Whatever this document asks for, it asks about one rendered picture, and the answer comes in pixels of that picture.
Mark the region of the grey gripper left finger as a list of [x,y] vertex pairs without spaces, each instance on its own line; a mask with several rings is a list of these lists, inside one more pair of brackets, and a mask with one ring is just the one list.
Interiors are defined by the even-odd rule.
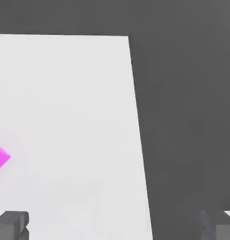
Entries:
[[0,215],[0,240],[30,240],[27,211],[5,211]]

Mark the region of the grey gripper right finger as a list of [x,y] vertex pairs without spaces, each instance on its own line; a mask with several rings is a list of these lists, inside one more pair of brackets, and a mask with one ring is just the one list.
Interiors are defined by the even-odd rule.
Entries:
[[230,240],[230,216],[223,210],[200,213],[200,240]]

